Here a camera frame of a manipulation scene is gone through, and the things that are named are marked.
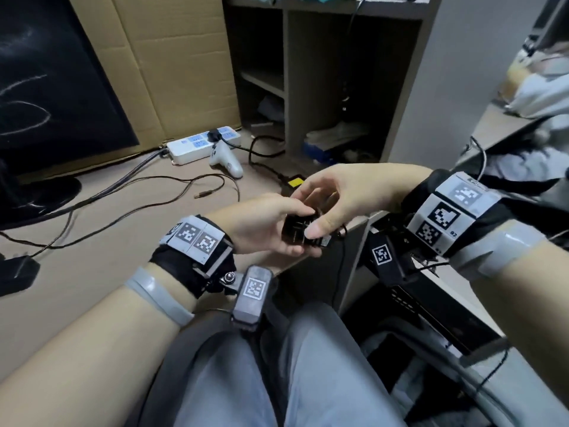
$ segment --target black monitor screen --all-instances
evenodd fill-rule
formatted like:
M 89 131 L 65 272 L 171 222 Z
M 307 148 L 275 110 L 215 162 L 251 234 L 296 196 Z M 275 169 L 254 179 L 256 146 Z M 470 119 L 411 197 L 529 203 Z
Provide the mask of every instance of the black monitor screen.
M 9 170 L 137 144 L 69 0 L 0 0 L 0 158 Z

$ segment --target person's left hand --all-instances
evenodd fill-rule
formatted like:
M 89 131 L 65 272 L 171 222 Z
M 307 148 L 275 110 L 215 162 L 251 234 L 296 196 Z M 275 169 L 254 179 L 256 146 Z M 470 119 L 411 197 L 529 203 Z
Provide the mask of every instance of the person's left hand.
M 289 256 L 304 253 L 319 257 L 320 248 L 289 245 L 281 239 L 287 214 L 309 216 L 314 210 L 298 199 L 278 193 L 267 193 L 246 202 L 237 203 L 206 214 L 235 244 L 235 253 L 277 251 Z

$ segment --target person's right hand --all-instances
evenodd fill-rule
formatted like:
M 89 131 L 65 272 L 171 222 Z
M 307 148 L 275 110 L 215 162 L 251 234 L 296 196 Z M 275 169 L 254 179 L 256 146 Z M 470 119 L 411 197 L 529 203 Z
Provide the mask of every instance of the person's right hand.
M 292 195 L 308 206 L 336 204 L 310 224 L 304 234 L 320 238 L 352 218 L 374 211 L 396 212 L 411 190 L 426 179 L 431 169 L 400 163 L 336 164 L 310 176 Z

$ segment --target monitor stand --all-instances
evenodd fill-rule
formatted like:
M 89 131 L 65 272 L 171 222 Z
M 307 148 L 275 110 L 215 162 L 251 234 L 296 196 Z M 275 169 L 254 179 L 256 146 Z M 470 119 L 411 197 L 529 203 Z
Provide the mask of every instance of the monitor stand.
M 71 201 L 81 182 L 70 176 L 20 184 L 0 159 L 0 228 L 24 226 L 26 220 L 50 213 Z

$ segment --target person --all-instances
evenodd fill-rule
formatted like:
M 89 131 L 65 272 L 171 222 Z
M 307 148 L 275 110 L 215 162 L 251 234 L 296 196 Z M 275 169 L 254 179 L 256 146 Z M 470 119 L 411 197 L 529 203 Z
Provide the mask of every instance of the person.
M 317 248 L 281 240 L 285 215 L 310 215 L 313 206 L 328 203 L 330 210 L 305 232 L 317 238 L 357 215 L 381 209 L 398 212 L 434 174 L 406 164 L 340 164 L 309 177 L 291 198 L 263 195 L 204 217 L 231 238 L 237 254 L 272 250 L 317 257 Z M 511 224 L 502 222 L 492 233 Z M 565 251 L 543 239 L 492 278 L 472 282 L 511 343 L 565 405 L 568 259 Z M 144 268 L 185 309 L 195 308 L 196 297 L 170 273 L 155 262 Z M 179 333 L 180 326 L 150 302 L 127 286 L 118 288 L 0 384 L 2 424 L 122 425 Z M 189 367 L 179 378 L 175 413 L 146 419 L 142 412 L 141 425 L 277 425 L 247 342 L 235 332 L 223 331 L 196 343 L 195 353 L 179 357 Z M 355 341 L 324 304 L 304 306 L 291 318 L 272 367 L 280 391 L 277 400 L 285 402 L 286 426 L 405 425 Z M 152 406 L 151 400 L 146 404 Z

